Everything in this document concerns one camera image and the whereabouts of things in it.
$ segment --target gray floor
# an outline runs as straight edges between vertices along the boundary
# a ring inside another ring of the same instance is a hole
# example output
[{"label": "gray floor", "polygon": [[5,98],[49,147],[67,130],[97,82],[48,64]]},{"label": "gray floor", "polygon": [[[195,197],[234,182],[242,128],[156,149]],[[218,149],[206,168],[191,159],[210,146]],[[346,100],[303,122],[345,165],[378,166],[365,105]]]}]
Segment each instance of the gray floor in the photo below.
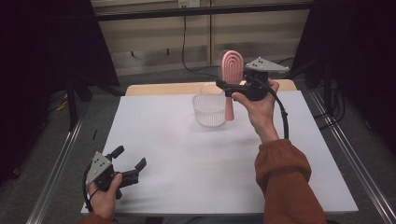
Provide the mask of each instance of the gray floor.
[{"label": "gray floor", "polygon": [[[208,68],[201,72],[216,74],[217,68]],[[207,81],[213,80],[213,78],[196,75],[181,69],[160,74],[146,73],[121,76],[119,80],[121,86],[118,89],[126,90],[131,84]],[[294,81],[298,89],[303,91],[312,114],[319,114],[311,91],[307,90],[304,85],[304,77],[297,77]],[[321,92],[321,87],[314,91]],[[74,223],[81,218],[79,211],[83,204],[82,173],[85,166],[90,162],[93,152],[103,150],[120,101],[120,97],[109,95],[96,88],[92,88],[92,93],[93,99],[90,102],[82,103],[78,101],[79,109],[87,109],[85,113],[84,111],[81,112],[85,114],[85,117],[76,141],[66,158],[63,172],[58,175],[59,181],[54,186],[54,193],[49,198],[48,206],[44,208],[44,216],[37,223]],[[61,100],[54,102],[51,108],[59,104]],[[322,118],[317,119],[317,121],[318,126],[324,124]],[[68,135],[68,122],[67,107],[61,111],[53,110],[47,119],[46,127],[35,142],[34,148],[24,160],[20,178],[9,180],[0,187],[0,223],[26,223],[64,146]],[[396,207],[395,155],[390,153],[384,145],[381,136],[366,128],[365,119],[347,99],[346,116],[339,124],[364,163],[368,173],[386,196],[389,204]],[[322,134],[360,209],[359,212],[354,214],[329,216],[329,219],[336,220],[339,223],[385,223],[331,130],[324,129]],[[120,223],[140,224],[144,223],[146,219],[144,217],[120,217],[119,220]]]}]

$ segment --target aluminum rail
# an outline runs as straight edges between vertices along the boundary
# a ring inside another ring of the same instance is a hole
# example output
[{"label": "aluminum rail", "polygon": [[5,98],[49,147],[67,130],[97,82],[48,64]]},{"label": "aluminum rail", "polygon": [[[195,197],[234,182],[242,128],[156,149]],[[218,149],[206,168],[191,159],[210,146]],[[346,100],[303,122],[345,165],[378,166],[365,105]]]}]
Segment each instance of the aluminum rail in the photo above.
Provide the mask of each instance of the aluminum rail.
[{"label": "aluminum rail", "polygon": [[265,11],[304,10],[304,9],[311,9],[312,7],[339,6],[346,3],[347,1],[335,0],[335,1],[318,1],[318,2],[305,1],[305,2],[296,2],[296,3],[260,4],[260,5],[230,6],[230,7],[188,7],[188,8],[135,11],[135,12],[96,13],[94,16],[68,16],[68,17],[56,18],[55,20],[60,20],[63,22],[124,21],[124,20],[166,18],[166,17],[202,16],[202,15],[265,12]]},{"label": "aluminum rail", "polygon": [[42,223],[44,216],[47,213],[47,209],[50,205],[52,196],[55,193],[56,186],[58,185],[59,179],[61,178],[62,171],[69,157],[70,151],[76,142],[79,130],[81,128],[82,120],[87,114],[88,107],[90,103],[85,103],[80,110],[80,117],[75,125],[74,129],[69,132],[64,141],[64,145],[59,154],[58,160],[55,162],[52,171],[47,179],[47,183],[42,189],[37,201],[35,202],[35,207],[33,208],[26,224],[40,224]]},{"label": "aluminum rail", "polygon": [[[321,98],[321,96],[317,92],[311,92],[311,96],[314,99],[315,104],[317,105],[320,113],[325,114],[326,108],[324,108],[323,105],[324,101]],[[384,220],[384,223],[396,224],[396,216],[394,209],[388,202],[387,197],[384,195],[380,187],[375,183],[373,178],[370,176],[363,162],[359,158],[353,146],[350,145],[349,141],[347,140],[347,137],[344,135],[338,123],[332,117],[324,116],[324,118],[327,124],[329,125],[329,128],[331,129],[334,138],[336,139],[340,148],[343,150],[344,154],[346,155],[349,164],[351,165],[352,169],[355,171],[356,175],[361,181],[361,184],[363,185],[368,196],[372,200],[379,215]]]}]

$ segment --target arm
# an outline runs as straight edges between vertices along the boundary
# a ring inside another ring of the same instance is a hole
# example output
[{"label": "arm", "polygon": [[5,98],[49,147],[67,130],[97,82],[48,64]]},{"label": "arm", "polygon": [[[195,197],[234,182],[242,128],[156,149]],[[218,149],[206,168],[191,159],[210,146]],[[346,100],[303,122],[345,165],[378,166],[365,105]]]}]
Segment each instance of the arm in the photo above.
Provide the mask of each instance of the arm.
[{"label": "arm", "polygon": [[[277,92],[279,84],[269,80]],[[303,152],[289,140],[279,140],[273,123],[275,99],[268,94],[259,102],[250,102],[235,92],[256,133],[262,140],[255,161],[256,182],[265,197],[264,222],[326,223],[314,192],[308,185],[311,168]]]},{"label": "arm", "polygon": [[78,222],[78,224],[115,224],[114,211],[116,209],[116,191],[122,181],[122,175],[117,174],[108,191],[98,190],[95,183],[88,186],[91,195],[93,212]]}]

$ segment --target electrical outlet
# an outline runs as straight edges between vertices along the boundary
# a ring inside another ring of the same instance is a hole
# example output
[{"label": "electrical outlet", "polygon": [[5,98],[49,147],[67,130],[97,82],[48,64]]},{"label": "electrical outlet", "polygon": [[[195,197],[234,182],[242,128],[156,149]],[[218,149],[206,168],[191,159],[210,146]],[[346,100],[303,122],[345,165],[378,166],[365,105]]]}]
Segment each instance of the electrical outlet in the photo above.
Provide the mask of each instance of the electrical outlet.
[{"label": "electrical outlet", "polygon": [[188,7],[188,6],[189,6],[189,0],[178,0],[179,8]]},{"label": "electrical outlet", "polygon": [[189,7],[200,7],[200,0],[190,0]]}]

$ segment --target pink object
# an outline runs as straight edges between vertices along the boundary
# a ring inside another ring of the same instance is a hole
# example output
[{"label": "pink object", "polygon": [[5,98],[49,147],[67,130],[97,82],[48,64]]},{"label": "pink object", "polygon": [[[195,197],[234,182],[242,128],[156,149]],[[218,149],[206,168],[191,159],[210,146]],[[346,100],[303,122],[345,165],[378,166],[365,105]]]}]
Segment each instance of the pink object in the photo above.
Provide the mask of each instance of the pink object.
[{"label": "pink object", "polygon": [[[239,84],[242,81],[244,60],[238,52],[227,51],[221,62],[221,76],[228,84]],[[227,97],[225,101],[225,119],[233,120],[233,98]]]}]

